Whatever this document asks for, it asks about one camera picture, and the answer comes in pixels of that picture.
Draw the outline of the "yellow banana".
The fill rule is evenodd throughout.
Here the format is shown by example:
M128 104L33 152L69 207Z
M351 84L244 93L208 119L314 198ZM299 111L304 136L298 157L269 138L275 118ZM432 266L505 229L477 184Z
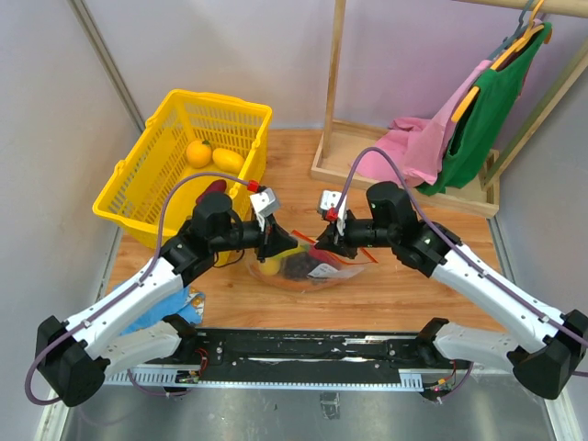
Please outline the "yellow banana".
M283 259L283 258L287 258L292 255L295 255L295 254L307 253L309 251L309 249L310 249L309 246L299 245L296 248L289 249L287 251L284 251L284 252L278 254L277 257L279 257L280 259Z

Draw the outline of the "dark red grape bunch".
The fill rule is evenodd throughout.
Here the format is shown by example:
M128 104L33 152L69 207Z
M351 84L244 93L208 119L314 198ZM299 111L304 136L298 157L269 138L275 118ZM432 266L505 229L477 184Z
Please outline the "dark red grape bunch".
M301 253L285 258L281 271L287 280L304 281L318 265L320 263L310 257L308 253Z

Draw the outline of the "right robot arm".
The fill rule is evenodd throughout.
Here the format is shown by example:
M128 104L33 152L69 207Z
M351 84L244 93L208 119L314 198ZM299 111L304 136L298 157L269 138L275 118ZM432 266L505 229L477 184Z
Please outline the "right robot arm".
M389 248L404 265L452 288L488 313L503 333L434 318L420 332L418 360L435 368L447 359L511 373L527 390L554 400L582 362L587 317L536 299L484 263L458 236L430 221L411 193L393 182L366 192L371 213L356 218L343 192L325 190L318 213L328 225L317 247L353 258L360 248Z

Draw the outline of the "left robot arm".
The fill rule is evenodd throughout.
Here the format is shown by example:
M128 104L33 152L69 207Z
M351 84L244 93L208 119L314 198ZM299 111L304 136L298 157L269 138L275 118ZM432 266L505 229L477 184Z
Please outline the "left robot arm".
M190 219L134 277L63 322L54 316L45 319L37 330L35 361L26 379L39 372L58 401L75 407L91 398L107 375L137 364L139 350L120 347L124 330L213 268L218 254L253 249L265 260L297 247L277 224L279 202L272 189L261 187L250 202L254 216L241 220L228 195L204 195Z

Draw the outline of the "clear zip top bag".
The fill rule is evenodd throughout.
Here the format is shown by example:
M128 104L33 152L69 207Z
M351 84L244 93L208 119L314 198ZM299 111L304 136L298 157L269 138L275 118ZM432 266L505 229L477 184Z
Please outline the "clear zip top bag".
M364 248L359 249L357 261L317 249L312 237L297 230L291 231L290 236L296 239L297 248L264 262L258 261L254 253L247 255L249 273L275 288L305 293L341 285L378 263Z

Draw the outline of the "yellow apple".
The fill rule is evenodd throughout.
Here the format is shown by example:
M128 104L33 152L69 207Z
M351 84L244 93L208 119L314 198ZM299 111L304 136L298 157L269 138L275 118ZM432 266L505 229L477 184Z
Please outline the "yellow apple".
M272 277L279 273L281 261L279 259L268 258L264 262L258 263L258 270L265 277Z

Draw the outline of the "red chili pepper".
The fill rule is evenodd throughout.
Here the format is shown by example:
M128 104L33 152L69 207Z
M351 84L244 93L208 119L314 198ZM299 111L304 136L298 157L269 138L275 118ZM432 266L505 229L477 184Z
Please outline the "red chili pepper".
M334 267L336 270L340 270L344 266L340 260L335 258L331 253L327 251L311 247L308 250L308 254L310 257L317 260L320 264L327 264L329 266Z

